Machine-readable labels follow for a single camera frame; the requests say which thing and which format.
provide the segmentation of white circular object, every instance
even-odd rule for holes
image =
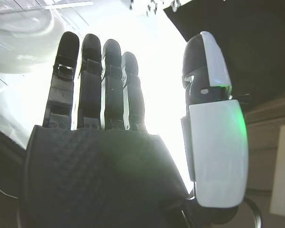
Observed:
[[[0,72],[28,73],[53,61],[64,23],[56,10],[0,15]]]

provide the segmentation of cable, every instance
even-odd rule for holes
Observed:
[[[262,213],[260,209],[257,207],[257,205],[254,203],[254,201],[244,198],[244,201],[248,206],[252,209],[253,215],[255,218],[255,228],[262,228]]]
[[[16,196],[11,196],[11,195],[9,195],[9,194],[6,194],[4,191],[2,191],[1,189],[0,189],[0,192],[3,194],[3,195],[6,195],[6,196],[8,196],[8,197],[11,197],[11,198],[13,198],[13,199],[16,199],[16,200],[18,200],[18,198],[16,197]]]

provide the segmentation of white plastic panel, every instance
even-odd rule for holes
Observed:
[[[230,86],[226,63],[218,44],[209,32],[201,32],[208,66],[210,86]]]
[[[204,207],[241,203],[247,182],[248,143],[237,100],[190,106],[196,198]]]

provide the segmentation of robotic hand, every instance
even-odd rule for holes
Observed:
[[[19,227],[197,228],[231,220],[246,188],[247,135],[212,35],[192,38],[183,61],[190,196],[160,137],[147,134],[135,56],[121,56],[112,39],[102,54],[98,37],[87,34],[73,104],[78,52],[78,37],[66,32],[43,125],[27,148]]]

